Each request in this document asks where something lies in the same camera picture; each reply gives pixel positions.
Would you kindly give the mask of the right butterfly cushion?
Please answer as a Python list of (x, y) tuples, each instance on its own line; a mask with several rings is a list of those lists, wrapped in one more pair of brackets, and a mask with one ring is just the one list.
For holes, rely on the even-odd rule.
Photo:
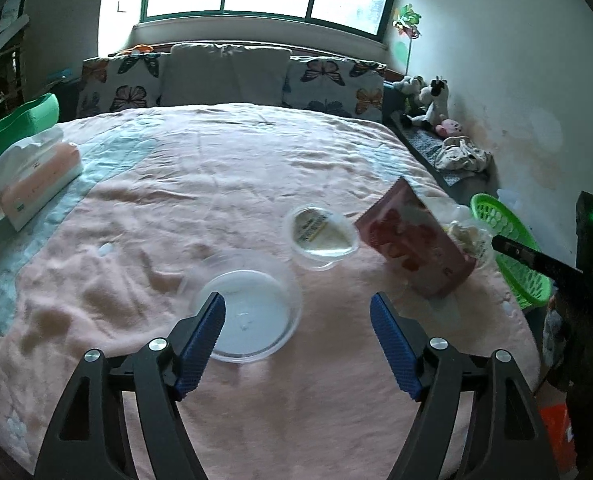
[(385, 69), (376, 61), (292, 56), (282, 105), (343, 118), (382, 122)]

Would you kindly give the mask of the pink snack bag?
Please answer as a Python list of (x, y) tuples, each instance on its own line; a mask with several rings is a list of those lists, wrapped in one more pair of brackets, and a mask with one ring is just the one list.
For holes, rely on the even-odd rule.
[(361, 240), (393, 264), (423, 297), (448, 295), (475, 270), (477, 260), (453, 242), (403, 178), (355, 226)]

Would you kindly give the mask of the butterfly cushion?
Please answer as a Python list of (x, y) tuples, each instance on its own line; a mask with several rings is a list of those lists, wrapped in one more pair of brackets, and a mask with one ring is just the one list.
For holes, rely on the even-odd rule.
[(82, 65), (77, 117), (160, 105), (166, 53), (88, 58)]
[(376, 61), (292, 56), (282, 105), (343, 118), (382, 122), (385, 69)]

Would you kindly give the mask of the clear plastic bag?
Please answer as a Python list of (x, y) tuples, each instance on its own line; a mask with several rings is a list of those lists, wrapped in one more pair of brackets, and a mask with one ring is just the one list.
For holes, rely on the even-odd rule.
[(492, 231), (482, 220), (475, 219), (468, 207), (442, 197), (427, 197), (425, 204), (461, 251), (477, 260), (478, 268), (492, 264)]

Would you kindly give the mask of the pink blanket table cover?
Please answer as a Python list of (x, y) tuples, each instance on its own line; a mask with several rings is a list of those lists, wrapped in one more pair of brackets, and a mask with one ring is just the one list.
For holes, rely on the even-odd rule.
[(212, 479), (382, 479), (416, 404), (369, 321), (387, 294), (465, 353), (508, 350), (529, 384), (539, 354), (493, 262), (432, 302), (361, 246), (332, 268), (301, 266), (292, 210), (356, 220), (406, 179), (452, 201), (382, 125), (230, 104), (124, 110), (63, 125), (84, 170), (23, 229), (0, 206), (0, 446), (35, 466), (84, 352), (121, 356), (163, 337), (230, 272), (275, 278), (295, 302), (286, 343), (252, 363), (213, 360), (179, 407)]

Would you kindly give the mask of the green plastic basin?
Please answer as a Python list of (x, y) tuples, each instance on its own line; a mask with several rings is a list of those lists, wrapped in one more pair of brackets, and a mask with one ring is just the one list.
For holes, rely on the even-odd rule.
[(60, 115), (58, 98), (51, 92), (28, 101), (0, 119), (0, 155), (16, 141), (54, 126)]

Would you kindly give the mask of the white plush toy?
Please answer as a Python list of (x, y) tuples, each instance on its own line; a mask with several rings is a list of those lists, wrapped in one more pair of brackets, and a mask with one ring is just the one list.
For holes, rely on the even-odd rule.
[(421, 90), (426, 87), (425, 80), (421, 76), (405, 76), (400, 81), (395, 81), (393, 88), (403, 96), (419, 96)]

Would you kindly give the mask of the pink pig plush toy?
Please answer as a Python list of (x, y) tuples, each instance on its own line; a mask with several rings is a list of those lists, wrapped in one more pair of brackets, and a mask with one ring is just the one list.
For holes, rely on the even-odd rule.
[(447, 139), (451, 136), (462, 136), (464, 134), (463, 126), (454, 119), (444, 119), (434, 127), (434, 132), (441, 138)]

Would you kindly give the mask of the cow plush toy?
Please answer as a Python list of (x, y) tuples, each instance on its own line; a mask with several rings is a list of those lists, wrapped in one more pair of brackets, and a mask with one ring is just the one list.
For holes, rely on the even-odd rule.
[(426, 111), (415, 117), (401, 116), (404, 128), (420, 128), (433, 131), (436, 126), (449, 118), (449, 84), (446, 79), (436, 76), (430, 81), (430, 86), (419, 93), (419, 100), (426, 107)]

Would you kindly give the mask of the colourful pinwheel toy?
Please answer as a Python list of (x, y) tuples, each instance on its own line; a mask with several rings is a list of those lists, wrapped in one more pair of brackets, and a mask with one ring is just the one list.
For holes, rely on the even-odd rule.
[(404, 75), (408, 74), (413, 42), (421, 36), (419, 25), (422, 18), (411, 3), (394, 10), (392, 26), (397, 32), (397, 38), (391, 51), (397, 62), (403, 65)]

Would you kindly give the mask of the round clear lid with label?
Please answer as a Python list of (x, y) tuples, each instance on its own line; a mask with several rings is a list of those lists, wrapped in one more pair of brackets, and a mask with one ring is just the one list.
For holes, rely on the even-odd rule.
[(282, 234), (295, 264), (310, 271), (326, 271), (359, 250), (354, 223), (328, 207), (293, 207), (282, 220)]

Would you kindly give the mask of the clear round plastic container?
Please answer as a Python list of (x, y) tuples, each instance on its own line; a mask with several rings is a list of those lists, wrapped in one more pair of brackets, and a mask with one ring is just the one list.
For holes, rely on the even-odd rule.
[(225, 300), (225, 323), (212, 358), (260, 361), (278, 351), (297, 329), (303, 298), (287, 263), (249, 249), (228, 249), (192, 266), (177, 289), (176, 309), (198, 313), (212, 292)]

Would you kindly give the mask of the crumpled cream cloth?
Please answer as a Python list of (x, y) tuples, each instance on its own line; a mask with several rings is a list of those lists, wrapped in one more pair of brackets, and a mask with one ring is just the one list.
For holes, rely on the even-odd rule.
[(467, 136), (449, 136), (438, 150), (434, 167), (438, 170), (481, 172), (490, 165), (493, 156), (478, 148)]

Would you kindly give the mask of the pink tissue box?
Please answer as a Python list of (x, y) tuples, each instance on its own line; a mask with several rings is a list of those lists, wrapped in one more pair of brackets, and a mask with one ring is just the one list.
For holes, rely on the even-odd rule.
[(9, 146), (0, 155), (0, 206), (13, 229), (20, 232), (82, 172), (80, 150), (60, 125)]

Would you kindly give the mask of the white middle cushion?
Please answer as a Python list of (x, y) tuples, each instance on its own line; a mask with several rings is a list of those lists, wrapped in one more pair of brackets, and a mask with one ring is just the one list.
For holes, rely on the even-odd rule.
[(292, 51), (241, 44), (174, 44), (165, 62), (163, 106), (279, 106)]

